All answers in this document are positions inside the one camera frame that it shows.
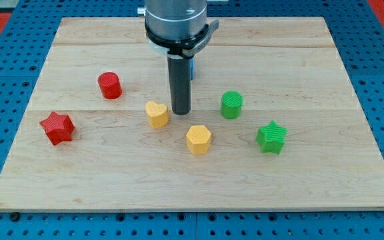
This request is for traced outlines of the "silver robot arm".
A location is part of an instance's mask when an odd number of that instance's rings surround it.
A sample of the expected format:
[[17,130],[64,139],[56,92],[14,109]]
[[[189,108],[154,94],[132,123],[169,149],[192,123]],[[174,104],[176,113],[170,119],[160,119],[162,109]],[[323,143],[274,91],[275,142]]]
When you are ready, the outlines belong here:
[[146,0],[145,30],[149,44],[167,58],[171,108],[176,115],[191,110],[191,62],[218,30],[207,22],[206,0]]

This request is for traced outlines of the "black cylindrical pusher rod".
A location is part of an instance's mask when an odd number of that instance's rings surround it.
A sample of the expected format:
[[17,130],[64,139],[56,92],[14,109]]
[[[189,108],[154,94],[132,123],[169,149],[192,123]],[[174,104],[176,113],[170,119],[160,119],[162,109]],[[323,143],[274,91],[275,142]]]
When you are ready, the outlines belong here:
[[191,60],[167,59],[171,108],[176,115],[186,115],[191,110]]

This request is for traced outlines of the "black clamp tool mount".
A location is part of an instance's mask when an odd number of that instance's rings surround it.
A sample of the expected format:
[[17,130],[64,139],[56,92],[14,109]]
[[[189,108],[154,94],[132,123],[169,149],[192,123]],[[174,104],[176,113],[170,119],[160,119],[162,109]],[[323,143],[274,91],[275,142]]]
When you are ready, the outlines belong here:
[[168,40],[154,34],[145,23],[146,37],[149,45],[158,53],[173,59],[191,59],[203,50],[211,40],[212,34],[218,30],[219,20],[205,24],[198,34],[182,39]]

